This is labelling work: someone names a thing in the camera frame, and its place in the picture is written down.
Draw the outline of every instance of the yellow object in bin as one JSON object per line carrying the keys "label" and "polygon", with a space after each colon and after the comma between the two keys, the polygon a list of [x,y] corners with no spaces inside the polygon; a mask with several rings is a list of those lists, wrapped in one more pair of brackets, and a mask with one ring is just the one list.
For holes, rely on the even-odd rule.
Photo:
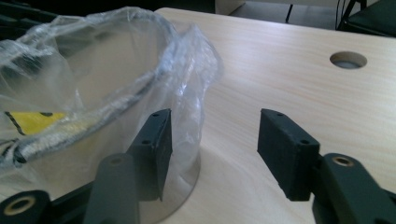
{"label": "yellow object in bin", "polygon": [[6,112],[6,115],[22,135],[40,133],[64,117],[64,113],[43,112]]}

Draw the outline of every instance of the chair seat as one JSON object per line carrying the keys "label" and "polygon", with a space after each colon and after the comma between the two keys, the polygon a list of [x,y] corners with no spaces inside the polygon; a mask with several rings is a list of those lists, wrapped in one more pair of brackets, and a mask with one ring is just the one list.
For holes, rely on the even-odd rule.
{"label": "chair seat", "polygon": [[342,30],[396,37],[396,0],[380,0],[350,16]]}

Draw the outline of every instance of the floor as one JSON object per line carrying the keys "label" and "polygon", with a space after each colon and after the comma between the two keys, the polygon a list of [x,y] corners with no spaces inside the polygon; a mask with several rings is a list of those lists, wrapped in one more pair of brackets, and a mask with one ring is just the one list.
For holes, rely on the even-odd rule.
{"label": "floor", "polygon": [[[246,2],[240,8],[230,14],[230,16],[248,18],[260,21],[274,21],[285,23],[290,5]],[[342,3],[339,7],[338,22],[341,17]],[[334,30],[336,8],[335,7],[312,7],[294,5],[289,18],[289,24],[316,27],[327,30]]]}

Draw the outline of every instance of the light wood tabletop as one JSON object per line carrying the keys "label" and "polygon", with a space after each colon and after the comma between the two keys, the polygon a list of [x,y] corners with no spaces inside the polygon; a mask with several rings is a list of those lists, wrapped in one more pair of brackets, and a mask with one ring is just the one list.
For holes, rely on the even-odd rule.
{"label": "light wood tabletop", "polygon": [[[313,197],[288,201],[257,153],[261,108],[288,115],[320,142],[322,155],[351,156],[396,191],[396,39],[157,12],[197,24],[225,68],[205,97],[197,184],[163,223],[315,223]],[[337,67],[330,58],[340,51],[359,53],[367,64]]]}

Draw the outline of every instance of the trash bin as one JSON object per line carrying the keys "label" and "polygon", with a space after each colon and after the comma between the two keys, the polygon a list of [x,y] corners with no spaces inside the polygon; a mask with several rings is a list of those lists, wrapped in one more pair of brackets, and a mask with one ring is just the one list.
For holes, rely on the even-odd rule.
{"label": "trash bin", "polygon": [[[126,151],[151,113],[171,108],[163,201],[140,204],[142,223],[169,216],[197,180],[203,98],[221,74],[196,26],[176,30],[136,7],[58,17],[0,42],[0,200],[29,189],[55,199],[92,181],[101,159]],[[20,124],[31,118],[46,125]]]}

